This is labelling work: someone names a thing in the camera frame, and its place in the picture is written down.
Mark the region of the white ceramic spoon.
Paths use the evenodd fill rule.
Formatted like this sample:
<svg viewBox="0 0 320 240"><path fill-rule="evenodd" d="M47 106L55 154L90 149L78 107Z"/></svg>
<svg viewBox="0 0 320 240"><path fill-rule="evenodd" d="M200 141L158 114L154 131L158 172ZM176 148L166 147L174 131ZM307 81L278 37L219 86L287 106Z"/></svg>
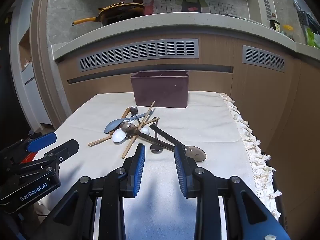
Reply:
<svg viewBox="0 0 320 240"><path fill-rule="evenodd" d="M129 122L122 123L118 129L112 134L112 141L115 144L123 142L125 139L133 137L137 126Z"/></svg>

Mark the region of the small grey vent grille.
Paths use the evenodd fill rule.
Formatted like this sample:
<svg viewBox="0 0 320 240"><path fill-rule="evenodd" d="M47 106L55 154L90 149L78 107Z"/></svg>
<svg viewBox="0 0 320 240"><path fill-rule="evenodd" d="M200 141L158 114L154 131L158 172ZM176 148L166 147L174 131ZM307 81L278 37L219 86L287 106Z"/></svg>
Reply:
<svg viewBox="0 0 320 240"><path fill-rule="evenodd" d="M285 59L282 56L251 46L242 46L242 63L285 72Z"/></svg>

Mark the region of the maroon plastic utensil holder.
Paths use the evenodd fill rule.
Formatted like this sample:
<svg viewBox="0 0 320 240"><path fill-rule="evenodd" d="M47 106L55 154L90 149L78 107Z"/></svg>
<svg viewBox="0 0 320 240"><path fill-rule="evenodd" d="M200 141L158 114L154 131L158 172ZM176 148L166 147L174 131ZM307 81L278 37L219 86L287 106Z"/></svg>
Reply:
<svg viewBox="0 0 320 240"><path fill-rule="evenodd" d="M183 70L154 70L130 77L137 106L185 108L188 105L189 73Z"/></svg>

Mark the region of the green bag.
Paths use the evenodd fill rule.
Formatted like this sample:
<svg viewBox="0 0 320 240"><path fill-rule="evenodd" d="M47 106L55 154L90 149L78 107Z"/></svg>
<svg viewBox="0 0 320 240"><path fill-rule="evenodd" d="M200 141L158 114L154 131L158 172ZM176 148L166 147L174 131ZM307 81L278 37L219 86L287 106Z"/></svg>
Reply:
<svg viewBox="0 0 320 240"><path fill-rule="evenodd" d="M320 48L319 35L315 34L309 27L305 30L307 44L311 47Z"/></svg>

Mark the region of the translucent brown plastic spoon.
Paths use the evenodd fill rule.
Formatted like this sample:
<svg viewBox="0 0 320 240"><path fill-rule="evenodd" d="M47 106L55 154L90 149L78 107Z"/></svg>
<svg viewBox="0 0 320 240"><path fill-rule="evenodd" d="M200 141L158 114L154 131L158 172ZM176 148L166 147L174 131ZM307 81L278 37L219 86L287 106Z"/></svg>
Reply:
<svg viewBox="0 0 320 240"><path fill-rule="evenodd" d="M158 140L156 138L151 137L150 135L147 135L147 134L144 134L144 133L140 132L138 127L135 126L134 124L131 124L129 122L122 123L120 125L120 128L124 132L126 132L126 133L128 133L130 135L137 135L138 137L141 137L141 138L145 139L146 141L148 141L148 142L150 142L152 144L156 144L158 146L161 146L161 147L163 147L163 148L165 148L165 149L167 149L169 151L174 152L174 150L175 150L175 147L173 145L168 144L168 143L163 142L163 141L160 141L160 140Z"/></svg>

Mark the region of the wooden chopstick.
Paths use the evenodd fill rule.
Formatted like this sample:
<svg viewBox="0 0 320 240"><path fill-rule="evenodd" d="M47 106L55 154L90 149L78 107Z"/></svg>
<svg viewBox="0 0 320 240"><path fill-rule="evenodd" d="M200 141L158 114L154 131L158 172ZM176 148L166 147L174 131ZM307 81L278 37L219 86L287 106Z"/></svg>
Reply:
<svg viewBox="0 0 320 240"><path fill-rule="evenodd" d="M153 118L153 119L150 120L150 121L146 121L146 122L144 122L144 124L142 124L142 127L146 126L147 124L153 123L153 122L155 122L155 121L157 121L157 120L159 120L159 118ZM112 138L112 134L113 134L113 133L111 133L111 135L108 135L108 136L106 136L106 137L104 137L104 138L101 138L101 139L99 139L99 140L96 140L96 141L94 141L94 142L90 142L90 143L88 143L87 145L88 145L89 147L92 147L92 146L95 146L95 145L97 145L97 144L99 144L99 143L102 143L102 142L104 142L104 141L107 141L107 140L109 140L109 139Z"/></svg>
<svg viewBox="0 0 320 240"><path fill-rule="evenodd" d="M140 129L141 129L141 128L143 127L143 125L145 124L146 119L147 119L147 117L149 116L149 114L150 114L150 112L151 112L154 104L155 104L155 101L152 102L151 106L149 107L149 109L148 109L148 111L147 111L146 116L144 116L144 118L143 118L142 123L138 126L138 128L136 129L133 137L131 138L130 142L128 143L127 147L125 148L125 151L123 152L123 154L122 154L122 156L121 156L123 159L126 158L127 153L129 152L131 146L133 145L133 143L135 142L135 140L136 140L136 138L137 138L137 135L136 135L137 132L140 131Z"/></svg>

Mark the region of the wooden spoon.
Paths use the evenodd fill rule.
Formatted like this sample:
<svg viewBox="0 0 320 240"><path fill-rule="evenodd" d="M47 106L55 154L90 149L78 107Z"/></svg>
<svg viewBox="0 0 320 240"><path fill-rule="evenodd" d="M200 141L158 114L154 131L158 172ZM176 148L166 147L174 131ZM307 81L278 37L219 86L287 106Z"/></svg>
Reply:
<svg viewBox="0 0 320 240"><path fill-rule="evenodd" d="M126 118L127 115L129 114L129 112L130 112L130 107L128 107L128 108L125 110L125 112L124 112L124 114L121 116L121 118ZM114 130L110 131L110 132L109 132L109 135L112 135L112 134L115 132L116 129L117 129L117 127L116 127Z"/></svg>

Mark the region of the yellow-lid jar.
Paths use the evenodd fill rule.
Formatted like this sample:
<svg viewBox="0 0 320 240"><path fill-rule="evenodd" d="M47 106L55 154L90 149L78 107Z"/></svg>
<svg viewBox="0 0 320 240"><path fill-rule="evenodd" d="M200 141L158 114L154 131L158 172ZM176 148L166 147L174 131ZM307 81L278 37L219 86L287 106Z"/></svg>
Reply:
<svg viewBox="0 0 320 240"><path fill-rule="evenodd" d="M281 29L281 33L294 41L294 28L290 25L284 24Z"/></svg>

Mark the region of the blue plastic spoon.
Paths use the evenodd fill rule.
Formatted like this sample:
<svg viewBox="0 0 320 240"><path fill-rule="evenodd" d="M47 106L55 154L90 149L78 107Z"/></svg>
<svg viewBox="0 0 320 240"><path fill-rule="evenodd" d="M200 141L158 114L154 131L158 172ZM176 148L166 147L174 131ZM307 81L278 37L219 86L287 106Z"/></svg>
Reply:
<svg viewBox="0 0 320 240"><path fill-rule="evenodd" d="M121 123L123 123L125 121L130 121L130 120L136 120L136 117L132 116L130 118L120 118L120 119L113 120L109 124L106 125L106 127L104 129L104 133L107 134L110 131L115 130Z"/></svg>

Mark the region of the shovel-handle metal spoon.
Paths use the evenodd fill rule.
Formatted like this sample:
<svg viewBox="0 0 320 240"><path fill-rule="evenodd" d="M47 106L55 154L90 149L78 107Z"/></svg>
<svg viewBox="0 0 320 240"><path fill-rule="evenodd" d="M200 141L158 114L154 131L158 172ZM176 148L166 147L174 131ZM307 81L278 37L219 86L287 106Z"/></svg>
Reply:
<svg viewBox="0 0 320 240"><path fill-rule="evenodd" d="M137 114L138 114L138 108L135 107L135 106L132 106L132 107L130 108L130 113L131 113L132 117L134 117L134 118L137 120L138 124L140 125L140 120L139 120L139 117L137 116Z"/></svg>

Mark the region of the long grey vent grille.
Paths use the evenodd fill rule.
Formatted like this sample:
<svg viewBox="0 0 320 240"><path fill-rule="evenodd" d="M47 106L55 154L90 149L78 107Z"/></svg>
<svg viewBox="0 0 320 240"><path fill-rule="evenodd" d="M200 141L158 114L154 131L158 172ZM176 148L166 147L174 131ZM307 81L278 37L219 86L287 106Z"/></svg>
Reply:
<svg viewBox="0 0 320 240"><path fill-rule="evenodd" d="M169 38L134 42L81 56L77 59L80 72L121 63L157 59L198 59L197 38Z"/></svg>

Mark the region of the smiley-handle metal spoon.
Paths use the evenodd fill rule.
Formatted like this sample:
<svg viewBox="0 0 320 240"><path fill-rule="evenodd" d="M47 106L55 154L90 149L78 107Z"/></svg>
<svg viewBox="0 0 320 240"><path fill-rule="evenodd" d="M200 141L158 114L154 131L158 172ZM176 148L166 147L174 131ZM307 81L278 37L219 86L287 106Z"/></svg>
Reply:
<svg viewBox="0 0 320 240"><path fill-rule="evenodd" d="M156 118L153 118L153 125L155 125L156 127L158 126L158 120L156 120ZM159 154L163 152L163 147L159 146L157 144L152 144L150 146L150 151L154 154Z"/></svg>

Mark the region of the dark sauce bottle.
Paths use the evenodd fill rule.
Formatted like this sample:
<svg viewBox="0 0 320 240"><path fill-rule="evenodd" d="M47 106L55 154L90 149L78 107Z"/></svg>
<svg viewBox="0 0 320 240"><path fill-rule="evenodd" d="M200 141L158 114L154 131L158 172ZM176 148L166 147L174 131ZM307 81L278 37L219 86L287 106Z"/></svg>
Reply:
<svg viewBox="0 0 320 240"><path fill-rule="evenodd" d="M270 28L273 30L280 32L280 23L277 21L276 15L271 14L271 16L268 17L270 22Z"/></svg>

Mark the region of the yellow-handled frying pan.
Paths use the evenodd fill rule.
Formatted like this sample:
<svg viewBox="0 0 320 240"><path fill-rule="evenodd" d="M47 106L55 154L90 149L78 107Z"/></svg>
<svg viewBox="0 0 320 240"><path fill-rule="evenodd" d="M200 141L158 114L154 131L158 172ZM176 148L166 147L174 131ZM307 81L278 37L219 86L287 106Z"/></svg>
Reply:
<svg viewBox="0 0 320 240"><path fill-rule="evenodd" d="M98 16L76 20L72 23L72 26L85 22L100 22L103 26L106 26L119 21L144 16L145 6L140 3L120 2L99 10Z"/></svg>

